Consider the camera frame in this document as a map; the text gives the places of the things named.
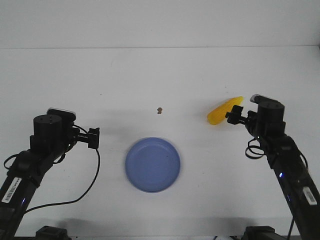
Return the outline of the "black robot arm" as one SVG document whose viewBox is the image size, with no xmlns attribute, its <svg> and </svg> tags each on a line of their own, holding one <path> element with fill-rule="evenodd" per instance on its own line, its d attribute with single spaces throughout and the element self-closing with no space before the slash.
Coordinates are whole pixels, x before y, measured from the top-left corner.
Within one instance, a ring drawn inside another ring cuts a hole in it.
<svg viewBox="0 0 320 240">
<path fill-rule="evenodd" d="M 285 133 L 285 107 L 279 101 L 253 95 L 257 111 L 242 116 L 243 107 L 234 105 L 225 117 L 233 125 L 243 124 L 257 145 L 247 144 L 249 159 L 267 158 L 303 240 L 320 238 L 320 193 L 309 173 L 305 156 L 294 140 Z"/>
<path fill-rule="evenodd" d="M 49 110 L 33 119 L 30 148 L 12 155 L 7 177 L 0 189 L 0 238 L 12 240 L 45 174 L 61 163 L 78 143 L 98 150 L 100 128 L 88 131 L 75 125 L 72 112 Z"/>
</svg>

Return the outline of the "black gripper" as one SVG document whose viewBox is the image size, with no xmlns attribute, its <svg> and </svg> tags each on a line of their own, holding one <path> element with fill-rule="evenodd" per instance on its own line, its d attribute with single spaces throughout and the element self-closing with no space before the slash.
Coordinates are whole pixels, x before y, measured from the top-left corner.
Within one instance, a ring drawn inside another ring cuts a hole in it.
<svg viewBox="0 0 320 240">
<path fill-rule="evenodd" d="M 75 114 L 44 114 L 35 117 L 29 151 L 41 156 L 53 154 L 59 157 L 69 152 L 78 142 L 88 144 L 90 149 L 98 149 L 100 128 L 90 128 L 88 133 L 80 133 L 75 120 Z"/>
<path fill-rule="evenodd" d="M 257 111 L 249 111 L 242 116 L 243 107 L 234 105 L 225 118 L 232 125 L 245 125 L 249 134 L 256 139 L 280 138 L 285 135 L 285 106 L 279 101 L 270 99 L 257 105 Z"/>
</svg>

